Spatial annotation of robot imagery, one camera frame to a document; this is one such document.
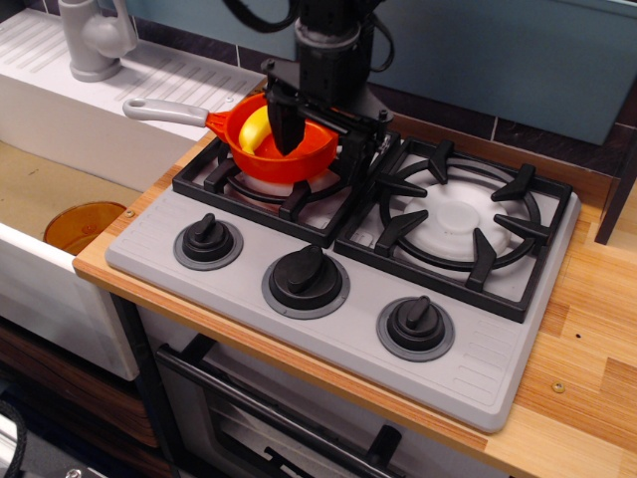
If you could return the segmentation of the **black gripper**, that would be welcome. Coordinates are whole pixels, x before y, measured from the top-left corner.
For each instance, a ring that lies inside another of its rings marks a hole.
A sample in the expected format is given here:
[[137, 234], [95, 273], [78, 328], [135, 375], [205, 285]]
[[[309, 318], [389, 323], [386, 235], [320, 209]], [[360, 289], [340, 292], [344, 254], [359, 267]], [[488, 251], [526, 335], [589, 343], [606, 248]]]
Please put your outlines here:
[[372, 48], [371, 42], [339, 49], [301, 44], [295, 62], [268, 59], [261, 65], [268, 79], [268, 117], [278, 151], [288, 155], [300, 145], [307, 120], [341, 135], [338, 174], [350, 197], [364, 185], [392, 120], [367, 84]]

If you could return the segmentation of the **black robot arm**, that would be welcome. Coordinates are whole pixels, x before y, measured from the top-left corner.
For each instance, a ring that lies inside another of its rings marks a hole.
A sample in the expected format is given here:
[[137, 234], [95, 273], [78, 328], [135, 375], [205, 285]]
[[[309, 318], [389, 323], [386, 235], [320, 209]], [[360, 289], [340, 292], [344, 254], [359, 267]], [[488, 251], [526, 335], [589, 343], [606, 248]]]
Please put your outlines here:
[[369, 89], [373, 36], [385, 32], [377, 1], [301, 1], [295, 21], [297, 59], [269, 60], [266, 99], [275, 145], [290, 153], [307, 120], [336, 132], [337, 173], [348, 185], [366, 179], [393, 114]]

